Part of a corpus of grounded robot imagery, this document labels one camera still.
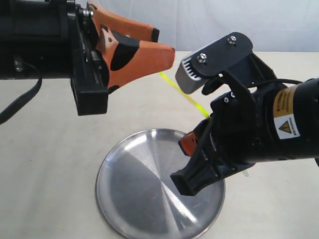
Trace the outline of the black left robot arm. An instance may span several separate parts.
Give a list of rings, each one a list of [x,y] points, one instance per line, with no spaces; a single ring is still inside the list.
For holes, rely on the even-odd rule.
[[[3,0],[0,3],[0,77],[36,79],[2,113],[6,121],[39,91],[43,79],[70,80],[80,116],[107,112],[109,95],[124,85],[170,69],[173,47],[159,30],[87,2]]]

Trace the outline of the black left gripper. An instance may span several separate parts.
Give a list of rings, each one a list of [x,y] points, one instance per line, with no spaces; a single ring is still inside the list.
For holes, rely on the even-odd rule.
[[[105,114],[107,88],[120,88],[173,65],[175,49],[157,43],[160,30],[152,25],[117,15],[92,1],[82,8],[68,0],[67,18],[72,59],[70,85],[79,116]],[[93,23],[100,34],[96,49],[108,69],[107,87],[101,79],[102,59],[90,38]]]

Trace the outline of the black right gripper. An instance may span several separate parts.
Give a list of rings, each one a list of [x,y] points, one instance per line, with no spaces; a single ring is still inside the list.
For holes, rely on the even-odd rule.
[[[206,128],[205,147],[196,154],[198,137],[195,131],[184,135],[178,142],[180,150],[189,161],[170,175],[178,192],[195,196],[207,186],[240,173],[257,163],[277,159],[275,130],[271,120],[271,104],[275,91],[255,91],[254,119],[247,120],[251,107],[227,92],[211,102],[213,113]]]

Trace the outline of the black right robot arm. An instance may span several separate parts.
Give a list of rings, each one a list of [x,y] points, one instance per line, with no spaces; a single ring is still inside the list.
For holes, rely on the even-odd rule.
[[[179,141],[190,158],[171,174],[177,190],[194,196],[205,187],[257,163],[319,157],[319,81],[294,86],[272,83],[251,94],[256,118],[249,121],[249,105],[232,92],[211,102],[212,114]]]

